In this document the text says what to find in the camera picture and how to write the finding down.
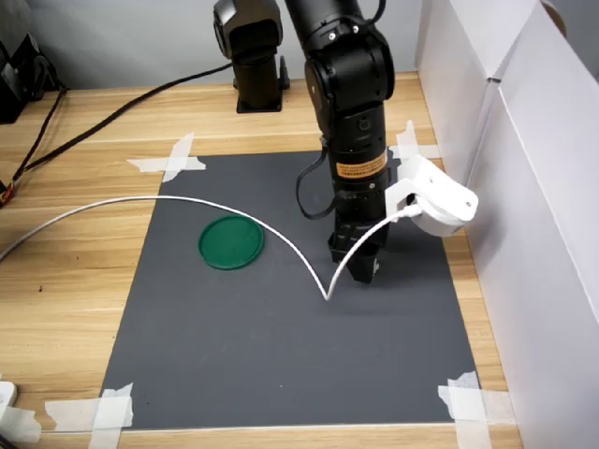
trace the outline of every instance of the cable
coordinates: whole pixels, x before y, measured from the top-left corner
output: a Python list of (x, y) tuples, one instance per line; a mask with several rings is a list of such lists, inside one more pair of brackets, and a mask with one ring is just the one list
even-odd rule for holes
[(33, 154), (36, 151), (37, 147), (39, 146), (39, 142), (41, 141), (41, 139), (43, 138), (44, 134), (46, 133), (46, 129), (48, 128), (48, 124), (50, 123), (50, 120), (51, 120), (54, 112), (58, 108), (58, 105), (60, 104), (61, 100), (65, 97), (66, 91), (68, 90), (67, 88), (65, 88), (64, 86), (61, 85), (61, 90), (60, 90), (58, 96), (56, 97), (56, 100), (54, 101), (54, 105), (52, 106), (50, 112), (46, 116), (46, 120), (42, 124), (42, 127), (41, 127), (41, 129), (39, 131), (39, 134), (37, 135), (36, 142), (31, 147), (31, 150), (29, 150), (29, 153), (27, 153), (27, 155), (25, 156), (25, 159), (23, 160), (21, 166), (15, 172), (15, 174), (14, 174), (11, 182), (8, 184), (8, 186), (6, 186), (6, 191), (0, 196), (0, 208), (2, 206), (6, 205), (8, 203), (8, 201), (14, 196), (16, 182), (27, 171), (29, 171), (29, 170), (37, 167), (37, 166), (40, 166), (41, 164), (44, 164), (46, 162), (50, 162), (50, 160), (52, 160), (55, 157), (59, 156), (60, 154), (62, 154), (66, 150), (74, 147), (78, 143), (83, 142), (88, 137), (93, 136), (95, 133), (97, 133), (98, 131), (100, 131), (104, 127), (106, 127), (108, 124), (114, 122), (116, 119), (118, 119), (119, 117), (121, 117), (128, 110), (130, 110), (134, 106), (138, 105), (139, 103), (147, 100), (148, 98), (151, 98), (151, 97), (155, 96), (156, 94), (160, 94), (161, 92), (164, 92), (166, 89), (170, 89), (171, 87), (174, 87), (174, 86), (176, 86), (178, 84), (182, 84), (182, 83), (187, 82), (187, 81), (197, 80), (199, 78), (207, 77), (207, 76), (212, 75), (214, 73), (218, 73), (218, 72), (222, 72), (223, 70), (227, 70), (230, 67), (232, 67), (232, 64), (222, 65), (222, 66), (217, 67), (217, 68), (215, 68), (213, 70), (208, 70), (208, 71), (205, 71), (205, 72), (196, 73), (196, 75), (191, 75), (189, 77), (180, 78), (178, 80), (170, 81), (170, 82), (167, 82), (166, 84), (158, 86), (158, 87), (152, 89), (151, 91), (146, 92), (145, 94), (140, 95), (137, 98), (134, 98), (133, 100), (129, 101), (128, 103), (125, 103), (120, 108), (118, 108), (117, 110), (115, 110), (114, 112), (112, 112), (111, 115), (108, 116), (106, 119), (104, 119), (102, 122), (100, 122), (97, 125), (93, 126), (92, 128), (90, 128), (89, 130), (85, 131), (84, 133), (81, 133), (78, 136), (70, 139), (68, 142), (62, 144), (61, 146), (59, 146), (55, 150), (49, 152), (48, 154), (40, 157), (39, 159), (36, 159), (36, 161), (32, 162), (31, 164), (28, 164), (29, 160), (33, 156)]
[(374, 25), (375, 23), (380, 21), (381, 17), (383, 17), (383, 14), (385, 13), (386, 7), (387, 7), (387, 0), (379, 0), (378, 9), (376, 10), (374, 17), (368, 21), (368, 24)]
[(53, 150), (52, 152), (49, 152), (45, 156), (40, 157), (36, 161), (34, 161), (31, 164), (29, 164), (27, 167), (25, 167), (24, 172), (27, 172), (27, 171), (31, 170), (32, 168), (35, 168), (35, 167), (39, 166), (40, 164), (43, 164), (45, 162), (50, 161), (51, 159), (53, 159), (56, 156), (62, 154), (63, 152), (65, 152), (69, 148), (74, 147), (75, 145), (77, 145), (80, 142), (83, 142), (85, 139), (87, 139), (90, 136), (93, 136), (95, 133), (97, 133), (98, 131), (100, 131), (106, 125), (114, 122), (116, 119), (118, 119), (123, 114), (125, 114), (128, 110), (130, 110), (134, 106), (137, 106), (139, 103), (147, 100), (148, 98), (151, 98), (151, 97), (155, 96), (156, 94), (160, 94), (161, 92), (165, 91), (166, 89), (170, 89), (171, 87), (174, 87), (174, 86), (176, 86), (178, 84), (182, 84), (182, 83), (187, 82), (187, 81), (197, 80), (199, 78), (207, 77), (209, 75), (213, 75), (214, 73), (218, 73), (218, 72), (222, 72), (223, 70), (227, 70), (230, 67), (232, 67), (232, 64), (221, 65), (220, 67), (217, 67), (217, 68), (215, 68), (213, 70), (208, 70), (206, 72), (197, 73), (196, 75), (191, 75), (189, 77), (180, 78), (178, 80), (167, 82), (166, 84), (163, 84), (162, 86), (158, 86), (158, 87), (152, 89), (151, 91), (146, 92), (145, 94), (140, 95), (137, 98), (134, 98), (133, 100), (129, 101), (128, 103), (125, 103), (120, 108), (118, 108), (117, 110), (115, 110), (114, 112), (112, 112), (111, 115), (109, 115), (102, 122), (100, 122), (97, 125), (93, 126), (92, 128), (90, 128), (89, 130), (85, 131), (84, 133), (79, 134), (75, 138), (70, 139), (67, 143), (64, 143), (63, 145), (61, 145), (60, 147), (58, 147), (56, 150)]
[(316, 159), (314, 162), (312, 162), (310, 165), (308, 165), (306, 168), (304, 168), (301, 173), (298, 175), (298, 178), (296, 179), (296, 201), (298, 202), (298, 206), (299, 206), (299, 210), (301, 210), (301, 214), (306, 217), (308, 220), (320, 220), (321, 218), (325, 218), (327, 215), (329, 215), (331, 212), (333, 212), (335, 210), (335, 205), (337, 203), (337, 196), (335, 195), (333, 197), (333, 199), (330, 201), (329, 206), (318, 212), (318, 213), (310, 213), (308, 212), (306, 209), (303, 208), (302, 204), (301, 204), (301, 199), (300, 199), (300, 187), (301, 187), (301, 182), (303, 181), (303, 179), (308, 176), (310, 173), (312, 173), (313, 171), (315, 171), (317, 168), (319, 168), (320, 166), (322, 166), (323, 162), (325, 162), (325, 159), (327, 159), (327, 152), (328, 152), (328, 148), (327, 145), (322, 146), (322, 152), (320, 153), (320, 155), (318, 156), (318, 159)]
[(22, 236), (20, 239), (16, 240), (8, 248), (6, 248), (2, 253), (0, 253), (0, 263), (2, 263), (4, 261), (4, 259), (6, 259), (7, 256), (10, 253), (12, 253), (12, 251), (15, 248), (17, 248), (19, 245), (21, 245), (24, 241), (26, 241), (29, 238), (33, 237), (39, 231), (42, 231), (42, 230), (46, 229), (48, 226), (53, 225), (54, 223), (59, 222), (59, 221), (65, 219), (66, 217), (70, 217), (71, 215), (75, 215), (76, 213), (83, 212), (84, 210), (98, 208), (100, 206), (106, 206), (108, 204), (124, 203), (124, 202), (127, 202), (127, 201), (148, 201), (148, 200), (158, 200), (158, 199), (169, 199), (169, 200), (174, 200), (174, 201), (187, 201), (187, 202), (190, 202), (190, 203), (203, 204), (203, 205), (206, 205), (206, 206), (210, 206), (212, 208), (216, 208), (216, 209), (220, 209), (220, 210), (226, 210), (227, 212), (235, 213), (235, 214), (241, 215), (242, 217), (246, 217), (246, 218), (249, 218), (251, 220), (254, 220), (256, 223), (258, 223), (259, 225), (261, 225), (265, 229), (269, 230), (272, 234), (274, 234), (276, 237), (278, 237), (279, 239), (281, 239), (284, 243), (286, 243), (298, 255), (299, 259), (303, 262), (303, 264), (306, 266), (306, 268), (308, 269), (308, 271), (310, 272), (310, 274), (314, 278), (314, 282), (316, 282), (316, 286), (318, 287), (318, 290), (320, 291), (320, 294), (322, 295), (322, 297), (326, 301), (329, 301), (332, 298), (333, 292), (335, 290), (335, 285), (337, 285), (337, 281), (339, 280), (339, 276), (341, 276), (341, 272), (343, 271), (343, 269), (347, 265), (347, 262), (349, 262), (349, 259), (351, 258), (351, 256), (354, 255), (354, 253), (359, 249), (359, 247), (362, 246), (362, 244), (364, 244), (364, 242), (372, 234), (374, 234), (376, 231), (378, 231), (381, 227), (387, 225), (388, 223), (390, 223), (390, 222), (392, 222), (392, 221), (394, 221), (394, 220), (396, 220), (398, 218), (402, 218), (402, 217), (415, 217), (415, 216), (418, 216), (420, 213), (422, 213), (422, 209), (418, 205), (406, 206), (405, 208), (403, 208), (399, 212), (394, 213), (393, 215), (388, 216), (385, 220), (383, 220), (382, 222), (380, 222), (377, 225), (375, 225), (372, 229), (370, 229), (366, 234), (364, 234), (354, 244), (354, 246), (351, 248), (351, 250), (349, 250), (349, 252), (345, 255), (345, 257), (343, 258), (343, 260), (341, 261), (341, 263), (339, 264), (339, 266), (335, 270), (335, 273), (333, 274), (332, 280), (330, 281), (330, 285), (329, 285), (329, 290), (328, 291), (325, 290), (325, 287), (320, 282), (320, 279), (318, 278), (318, 275), (314, 271), (314, 268), (312, 267), (312, 265), (310, 265), (310, 262), (308, 262), (308, 259), (306, 259), (306, 256), (303, 255), (303, 253), (298, 249), (298, 247), (290, 239), (288, 239), (287, 237), (285, 237), (283, 234), (281, 234), (275, 228), (269, 226), (268, 224), (262, 222), (261, 220), (258, 220), (256, 217), (253, 217), (252, 215), (250, 215), (248, 213), (245, 213), (245, 212), (243, 212), (241, 210), (236, 210), (236, 209), (230, 208), (229, 206), (224, 206), (224, 205), (218, 204), (218, 203), (213, 203), (213, 202), (208, 201), (206, 199), (191, 198), (191, 197), (188, 197), (188, 196), (161, 196), (161, 195), (124, 196), (124, 197), (120, 197), (120, 198), (113, 198), (113, 199), (106, 199), (104, 201), (98, 201), (96, 203), (88, 204), (87, 206), (81, 206), (80, 208), (76, 208), (76, 209), (71, 210), (69, 212), (65, 212), (62, 215), (59, 215), (59, 216), (57, 216), (55, 218), (52, 218), (48, 222), (46, 222), (44, 224), (41, 224), (37, 228), (29, 231), (27, 234), (25, 234), (24, 236)]
[(52, 105), (50, 112), (48, 112), (46, 120), (44, 120), (44, 123), (41, 125), (41, 129), (39, 130), (39, 134), (37, 135), (34, 145), (31, 147), (31, 150), (29, 150), (29, 153), (27, 153), (27, 155), (21, 162), (21, 165), (19, 166), (19, 168), (17, 168), (17, 171), (15, 171), (15, 174), (12, 176), (13, 182), (15, 182), (18, 178), (21, 177), (22, 173), (25, 170), (25, 167), (27, 166), (27, 163), (29, 162), (29, 159), (31, 159), (31, 157), (34, 155), (34, 152), (36, 152), (37, 147), (39, 146), (39, 142), (41, 142), (41, 139), (44, 137), (44, 134), (46, 133), (46, 128), (48, 128), (48, 124), (50, 123), (50, 120), (54, 115), (54, 112), (56, 112), (56, 109), (58, 108), (58, 105), (60, 104), (61, 100), (65, 97), (67, 90), (67, 88), (62, 88), (56, 96), (56, 100), (54, 100), (54, 104)]

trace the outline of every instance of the white wall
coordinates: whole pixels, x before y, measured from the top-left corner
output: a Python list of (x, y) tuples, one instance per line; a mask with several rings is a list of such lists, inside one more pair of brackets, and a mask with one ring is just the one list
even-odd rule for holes
[[(365, 17), (378, 0), (360, 0)], [(33, 34), (71, 88), (156, 85), (226, 61), (212, 30), (215, 0), (28, 0)], [(303, 78), (303, 53), (278, 0), (291, 78)], [(396, 71), (414, 70), (420, 0), (391, 0), (379, 22)], [(232, 80), (232, 72), (207, 82)]]
[(30, 19), (30, 11), (25, 0), (0, 1), (0, 42), (10, 56), (27, 36)]
[(527, 449), (596, 448), (599, 85), (537, 6), (500, 93), (469, 238), (520, 435)]

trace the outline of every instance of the yellow label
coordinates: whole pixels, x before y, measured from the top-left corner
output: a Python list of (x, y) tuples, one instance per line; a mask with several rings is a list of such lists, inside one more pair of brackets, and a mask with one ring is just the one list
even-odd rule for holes
[(363, 164), (340, 164), (337, 163), (337, 174), (342, 178), (349, 180), (359, 180), (360, 178), (368, 178), (375, 175), (387, 164), (387, 152), (383, 152), (376, 159), (365, 162)]

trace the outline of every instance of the black cable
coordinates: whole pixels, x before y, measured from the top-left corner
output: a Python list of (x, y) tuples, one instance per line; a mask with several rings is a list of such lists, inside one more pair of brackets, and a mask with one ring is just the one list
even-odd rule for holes
[(318, 213), (310, 213), (310, 212), (306, 211), (306, 209), (303, 208), (303, 206), (301, 205), (301, 200), (300, 200), (301, 182), (303, 181), (303, 179), (306, 176), (308, 176), (310, 173), (312, 173), (317, 168), (322, 166), (322, 163), (325, 162), (325, 159), (327, 159), (327, 153), (328, 153), (327, 146), (323, 145), (322, 152), (318, 156), (318, 159), (316, 159), (314, 162), (312, 162), (310, 165), (308, 165), (306, 168), (304, 168), (301, 171), (301, 173), (298, 175), (298, 178), (296, 179), (296, 200), (298, 201), (299, 210), (301, 210), (301, 214), (309, 220), (320, 220), (321, 218), (325, 218), (327, 215), (329, 215), (331, 212), (333, 212), (335, 210), (335, 206), (337, 204), (337, 196), (334, 196), (332, 201), (330, 202), (329, 206), (326, 209), (324, 209)]
[(2, 57), (8, 63), (10, 63), (10, 55), (8, 54), (7, 48), (4, 46), (2, 41), (0, 40), (0, 53), (2, 53)]
[(387, 0), (379, 0), (378, 9), (376, 10), (374, 17), (368, 21), (368, 24), (374, 25), (375, 23), (380, 21), (381, 17), (383, 17), (383, 14), (385, 13), (386, 7), (387, 7)]
[(155, 96), (156, 94), (160, 94), (161, 92), (164, 92), (166, 89), (170, 89), (171, 87), (174, 87), (178, 84), (182, 84), (187, 81), (197, 80), (199, 78), (207, 77), (214, 73), (218, 73), (218, 72), (222, 72), (223, 70), (227, 70), (230, 67), (232, 67), (232, 64), (226, 64), (226, 65), (222, 65), (218, 68), (215, 68), (213, 70), (208, 70), (206, 72), (197, 73), (196, 75), (191, 75), (189, 77), (180, 78), (178, 80), (167, 82), (166, 84), (163, 84), (162, 86), (158, 86), (158, 87), (152, 89), (151, 91), (149, 91), (141, 96), (138, 96), (137, 98), (134, 98), (133, 100), (129, 101), (128, 103), (124, 104), (123, 106), (121, 106), (120, 108), (118, 108), (117, 110), (112, 112), (111, 115), (108, 116), (106, 119), (104, 119), (102, 122), (93, 126), (92, 128), (85, 131), (84, 133), (79, 134), (75, 138), (70, 139), (67, 143), (62, 144), (57, 149), (49, 152), (48, 154), (40, 157), (36, 161), (34, 161), (31, 164), (29, 164), (28, 166), (26, 166), (23, 169), (22, 173), (19, 175), (19, 177), (23, 173), (26, 173), (27, 171), (31, 170), (32, 168), (35, 168), (41, 164), (49, 162), (50, 160), (54, 159), (55, 157), (57, 157), (60, 154), (62, 154), (63, 152), (65, 152), (66, 150), (74, 147), (75, 145), (77, 145), (80, 142), (83, 142), (88, 137), (93, 136), (95, 133), (100, 131), (102, 128), (106, 127), (106, 125), (114, 122), (116, 119), (118, 119), (123, 114), (125, 114), (128, 110), (130, 110), (134, 106), (138, 105), (139, 103), (147, 100), (148, 98), (151, 98), (152, 96)]
[(0, 447), (2, 449), (19, 449), (17, 446), (15, 446), (12, 442), (4, 438), (2, 435), (0, 435)]
[(56, 112), (56, 109), (58, 108), (58, 105), (60, 104), (61, 100), (65, 96), (67, 90), (68, 90), (67, 88), (61, 89), (60, 92), (58, 93), (58, 95), (56, 96), (56, 100), (54, 100), (54, 104), (52, 105), (50, 112), (46, 116), (46, 120), (44, 120), (44, 124), (41, 125), (41, 129), (39, 130), (39, 134), (37, 135), (34, 145), (31, 147), (31, 150), (29, 150), (29, 153), (27, 153), (27, 155), (21, 162), (21, 165), (19, 166), (19, 168), (17, 168), (17, 171), (15, 171), (15, 174), (12, 177), (13, 182), (21, 177), (22, 173), (25, 170), (25, 167), (27, 166), (27, 163), (29, 162), (31, 157), (34, 155), (34, 152), (36, 152), (37, 147), (39, 146), (39, 142), (41, 142), (41, 139), (44, 137), (44, 134), (46, 133), (46, 128), (48, 128), (48, 124), (50, 123), (50, 120), (51, 120), (52, 116), (54, 115), (54, 112)]

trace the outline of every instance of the white cable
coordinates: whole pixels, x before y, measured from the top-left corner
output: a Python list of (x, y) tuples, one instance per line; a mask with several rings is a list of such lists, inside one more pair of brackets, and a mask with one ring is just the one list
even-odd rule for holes
[(52, 218), (48, 222), (46, 222), (44, 224), (41, 224), (37, 228), (29, 231), (27, 234), (25, 234), (24, 236), (22, 236), (20, 239), (16, 240), (8, 248), (6, 248), (2, 253), (0, 253), (0, 263), (2, 263), (4, 261), (4, 259), (10, 253), (12, 253), (12, 251), (15, 248), (17, 248), (19, 245), (21, 245), (24, 241), (26, 241), (29, 238), (33, 237), (39, 231), (44, 230), (48, 226), (53, 225), (54, 223), (59, 222), (59, 221), (63, 220), (66, 217), (70, 217), (71, 215), (75, 215), (76, 213), (83, 212), (84, 210), (89, 210), (89, 209), (93, 209), (93, 208), (98, 208), (100, 206), (105, 206), (107, 204), (124, 203), (124, 202), (127, 202), (127, 201), (149, 201), (149, 200), (157, 200), (157, 199), (170, 199), (170, 200), (175, 200), (175, 201), (188, 201), (190, 203), (204, 204), (204, 205), (210, 206), (212, 208), (217, 208), (217, 209), (220, 209), (220, 210), (226, 210), (227, 212), (236, 213), (238, 215), (241, 215), (242, 217), (246, 217), (246, 218), (249, 218), (251, 220), (254, 220), (256, 223), (258, 223), (259, 225), (261, 225), (265, 229), (269, 230), (272, 234), (274, 234), (279, 239), (281, 239), (283, 242), (285, 242), (287, 245), (289, 245), (289, 247), (298, 255), (299, 259), (301, 259), (301, 261), (304, 263), (304, 265), (306, 266), (306, 268), (308, 269), (308, 271), (310, 271), (310, 274), (312, 275), (312, 277), (314, 278), (314, 281), (316, 282), (316, 286), (318, 287), (318, 290), (320, 290), (320, 294), (322, 295), (322, 297), (326, 301), (329, 301), (331, 299), (333, 291), (335, 289), (335, 285), (337, 284), (337, 280), (339, 279), (339, 276), (341, 275), (341, 272), (343, 271), (343, 269), (347, 265), (347, 262), (349, 261), (350, 257), (358, 250), (358, 248), (360, 246), (362, 246), (362, 244), (364, 244), (364, 242), (372, 234), (374, 234), (380, 228), (382, 228), (383, 226), (385, 226), (386, 224), (390, 223), (391, 221), (393, 221), (393, 220), (395, 220), (397, 218), (408, 217), (408, 216), (409, 217), (415, 217), (415, 216), (418, 216), (420, 213), (422, 213), (422, 209), (419, 206), (417, 206), (417, 205), (407, 206), (404, 209), (400, 210), (399, 212), (394, 213), (393, 215), (387, 217), (385, 220), (383, 220), (382, 222), (378, 223), (372, 229), (370, 229), (366, 234), (364, 234), (356, 242), (356, 244), (354, 246), (352, 246), (352, 248), (349, 250), (349, 252), (343, 258), (341, 264), (339, 264), (339, 266), (337, 267), (337, 270), (335, 271), (335, 274), (333, 275), (333, 278), (330, 281), (330, 286), (329, 286), (329, 291), (328, 292), (325, 291), (325, 287), (320, 282), (320, 279), (318, 279), (318, 275), (316, 274), (316, 272), (312, 268), (312, 265), (310, 265), (310, 262), (308, 262), (308, 259), (306, 259), (306, 257), (303, 255), (303, 253), (298, 249), (298, 247), (290, 239), (288, 239), (287, 237), (285, 237), (279, 231), (277, 231), (273, 227), (269, 226), (268, 224), (262, 222), (261, 220), (258, 220), (256, 217), (253, 217), (252, 215), (250, 215), (248, 213), (242, 212), (241, 210), (236, 210), (236, 209), (230, 208), (229, 206), (224, 206), (224, 205), (218, 204), (218, 203), (213, 203), (213, 202), (205, 200), (205, 199), (192, 198), (192, 197), (188, 197), (188, 196), (166, 196), (166, 195), (164, 195), (164, 196), (161, 196), (161, 195), (124, 196), (124, 197), (121, 197), (121, 198), (105, 199), (104, 201), (98, 201), (96, 203), (88, 204), (86, 206), (81, 206), (80, 208), (76, 208), (76, 209), (71, 210), (69, 212), (65, 212), (62, 215), (59, 215), (59, 216), (57, 216), (55, 218)]

